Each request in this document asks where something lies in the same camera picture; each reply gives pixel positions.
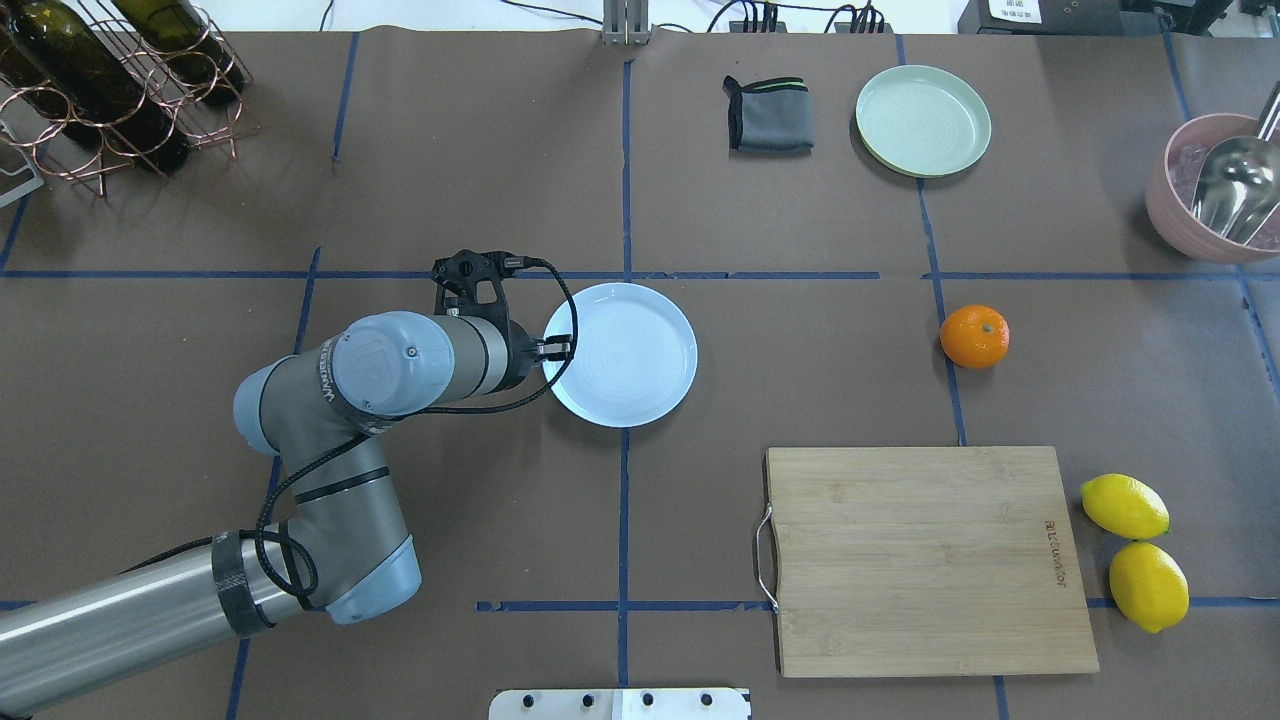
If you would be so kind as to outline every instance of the robotic arm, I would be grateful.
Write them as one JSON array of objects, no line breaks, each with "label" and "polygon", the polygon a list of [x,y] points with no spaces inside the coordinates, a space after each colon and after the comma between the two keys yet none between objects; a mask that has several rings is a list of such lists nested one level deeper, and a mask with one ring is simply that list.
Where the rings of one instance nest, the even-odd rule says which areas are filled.
[{"label": "robotic arm", "polygon": [[[570,297],[573,336],[535,340],[508,318],[502,279],[535,265],[552,270]],[[259,452],[279,455],[288,473],[269,493],[255,532],[220,533],[0,615],[0,717],[26,717],[303,610],[323,609],[346,625],[413,596],[421,583],[413,538],[378,436],[420,413],[492,413],[536,398],[568,365],[577,332],[572,297],[543,260],[463,250],[436,261],[434,279],[434,315],[360,319],[241,384],[237,428]],[[486,282],[497,300],[479,302]],[[515,387],[543,360],[566,363],[520,402],[434,407]],[[285,489],[297,514],[269,525]]]}]

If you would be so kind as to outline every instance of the blue tape line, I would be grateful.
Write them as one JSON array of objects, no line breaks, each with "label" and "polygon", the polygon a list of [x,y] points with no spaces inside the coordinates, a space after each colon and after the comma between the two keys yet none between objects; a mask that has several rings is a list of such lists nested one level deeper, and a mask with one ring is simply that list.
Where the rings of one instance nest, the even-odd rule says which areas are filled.
[{"label": "blue tape line", "polygon": [[632,600],[631,612],[724,612],[735,610],[768,610],[773,607],[763,600]]},{"label": "blue tape line", "polygon": [[1005,692],[1005,676],[996,675],[992,680],[996,684],[996,712],[1000,715],[1000,720],[1009,720],[1009,694]]},{"label": "blue tape line", "polygon": [[[951,278],[950,273],[942,273],[947,279],[965,279],[965,278]],[[595,270],[573,270],[562,272],[561,275],[570,281],[625,281],[625,273],[616,272],[595,272]],[[5,278],[23,278],[23,279],[143,279],[143,281],[166,281],[166,279],[204,279],[204,281],[219,281],[219,279],[251,279],[251,281],[302,281],[310,279],[312,275],[306,270],[5,270],[0,272],[0,277]],[[430,270],[316,270],[316,279],[324,281],[421,281],[431,279],[433,273]],[[698,270],[676,270],[676,272],[634,272],[631,273],[632,279],[648,279],[648,281],[878,281],[881,279],[881,273],[874,270],[851,270],[851,272],[780,272],[780,273],[764,273],[764,272],[741,272],[730,273],[724,270],[712,270],[712,272],[698,272]],[[1230,279],[1234,275],[1224,275],[1222,279]],[[554,279],[550,273],[540,270],[521,270],[516,273],[513,279],[529,279],[529,281],[549,281]],[[1280,273],[1274,275],[1267,274],[1251,274],[1249,279],[1257,281],[1280,281]]]},{"label": "blue tape line", "polygon": [[307,323],[311,320],[311,296],[316,290],[316,268],[320,265],[320,249],[311,254],[311,266],[307,268],[307,287],[302,291],[302,311],[298,313],[298,332],[293,336],[293,354],[302,352],[302,341],[307,337]]},{"label": "blue tape line", "polygon": [[360,46],[360,33],[351,33],[351,47],[347,50],[347,74],[342,79],[342,99],[338,101],[338,120],[333,126],[333,159],[338,161],[342,149],[342,129],[347,124],[347,101],[351,100],[351,78],[356,70],[356,49]]},{"label": "blue tape line", "polygon": [[[925,275],[933,283],[933,309],[938,314],[938,325],[947,319],[946,299],[942,296],[942,269],[938,266],[938,247],[933,242],[933,220],[929,219],[929,208],[924,202],[924,181],[916,178],[915,192],[920,196],[920,223],[924,225],[924,237],[928,241],[925,247],[929,254],[929,273]],[[951,391],[951,419],[956,427],[956,445],[965,447],[969,445],[969,434],[964,429],[964,407],[960,405],[960,382],[956,378],[956,364],[946,354],[942,361],[947,368],[947,387]]]},{"label": "blue tape line", "polygon": [[781,272],[781,273],[758,273],[758,272],[742,272],[742,273],[728,273],[722,270],[676,270],[673,273],[663,273],[659,270],[648,270],[632,273],[635,279],[645,281],[878,281],[881,274],[877,272]]},{"label": "blue tape line", "polygon": [[227,697],[227,720],[239,714],[239,693],[244,685],[244,667],[248,665],[248,638],[243,638],[236,652],[236,670],[232,673],[232,692]]},{"label": "blue tape line", "polygon": [[1253,337],[1258,342],[1258,351],[1262,352],[1262,363],[1267,366],[1267,382],[1271,384],[1271,393],[1280,402],[1280,386],[1276,384],[1280,380],[1280,374],[1276,373],[1276,360],[1271,352],[1271,343],[1267,341],[1267,331],[1262,327],[1262,318],[1258,316],[1258,306],[1253,301],[1253,291],[1249,288],[1249,281],[1245,278],[1244,270],[1236,266],[1235,273],[1240,283],[1240,293],[1244,295],[1245,310],[1249,313],[1249,325],[1253,327]]},{"label": "blue tape line", "polygon": [[[503,600],[477,602],[476,612],[617,612],[612,600]],[[726,612],[756,611],[773,607],[763,600],[628,600],[631,612]]]},{"label": "blue tape line", "polygon": [[9,255],[13,252],[14,243],[18,242],[18,227],[22,225],[22,218],[27,214],[27,202],[29,201],[29,192],[18,201],[18,211],[14,213],[13,222],[9,223],[9,234],[4,238],[4,250],[0,250],[0,272],[9,264]]},{"label": "blue tape line", "polygon": [[275,486],[280,484],[280,456],[271,457],[271,474],[266,478],[266,492],[270,493]]},{"label": "blue tape line", "polygon": [[289,279],[307,277],[301,270],[5,270],[6,278],[83,278],[83,279]]},{"label": "blue tape line", "polygon": [[1174,38],[1165,29],[1161,35],[1165,36],[1165,58],[1169,59],[1169,74],[1174,78],[1174,92],[1178,95],[1178,106],[1183,111],[1183,122],[1192,119],[1192,109],[1187,105],[1187,95],[1183,92],[1183,76],[1178,72],[1178,56],[1174,53]]},{"label": "blue tape line", "polygon": [[621,432],[618,468],[618,687],[627,687],[627,603],[631,555],[631,429]]},{"label": "blue tape line", "polygon": [[622,282],[631,282],[631,63],[622,63]]},{"label": "blue tape line", "polygon": [[[1085,600],[1088,607],[1115,609],[1116,601],[1110,597],[1091,597]],[[1280,610],[1280,597],[1193,597],[1192,607],[1253,607]]]},{"label": "blue tape line", "polygon": [[1224,282],[1234,273],[941,273],[920,275],[931,281],[1161,281],[1161,282]]},{"label": "blue tape line", "polygon": [[477,602],[476,612],[617,612],[618,603],[612,600],[503,600],[497,605]]},{"label": "blue tape line", "polygon": [[626,688],[631,684],[631,674],[627,670],[627,611],[618,610],[618,687]]},{"label": "blue tape line", "polygon": [[1192,607],[1267,607],[1280,609],[1275,597],[1193,597]]},{"label": "blue tape line", "polygon": [[[622,273],[593,273],[593,272],[564,272],[561,270],[561,277],[567,281],[621,281],[625,278]],[[545,270],[520,270],[516,273],[517,281],[553,281],[554,275]]]}]

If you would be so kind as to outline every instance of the gray cloth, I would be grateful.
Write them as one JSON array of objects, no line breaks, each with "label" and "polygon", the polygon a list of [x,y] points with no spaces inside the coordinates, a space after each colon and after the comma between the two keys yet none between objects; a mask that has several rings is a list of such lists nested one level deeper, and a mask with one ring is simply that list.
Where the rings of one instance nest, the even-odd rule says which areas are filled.
[{"label": "gray cloth", "polygon": [[728,146],[742,152],[795,154],[813,147],[809,88],[795,77],[739,85],[724,77],[730,92]]}]

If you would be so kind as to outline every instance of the cutting board handle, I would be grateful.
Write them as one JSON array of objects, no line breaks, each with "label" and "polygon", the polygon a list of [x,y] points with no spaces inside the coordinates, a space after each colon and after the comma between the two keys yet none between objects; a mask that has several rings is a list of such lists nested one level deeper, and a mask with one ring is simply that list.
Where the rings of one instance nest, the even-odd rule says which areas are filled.
[{"label": "cutting board handle", "polygon": [[755,562],[755,582],[760,583],[760,589],[764,591],[764,597],[769,598],[769,607],[772,607],[773,614],[777,615],[778,600],[773,597],[773,593],[769,592],[769,587],[764,584],[764,571],[760,569],[760,533],[764,532],[764,525],[769,525],[771,529],[773,528],[769,523],[771,518],[773,518],[773,503],[765,502],[764,516],[760,518],[760,524],[755,527],[755,552],[751,553],[751,559]]}]

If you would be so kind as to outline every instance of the metal spoon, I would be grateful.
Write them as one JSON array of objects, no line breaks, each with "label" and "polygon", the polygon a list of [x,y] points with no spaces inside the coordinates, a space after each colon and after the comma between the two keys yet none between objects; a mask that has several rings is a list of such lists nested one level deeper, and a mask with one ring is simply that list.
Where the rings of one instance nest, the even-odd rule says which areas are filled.
[{"label": "metal spoon", "polygon": [[1256,136],[1219,142],[1204,158],[1192,214],[1217,234],[1248,245],[1280,205],[1280,146],[1267,142],[1280,119],[1280,82]]}]

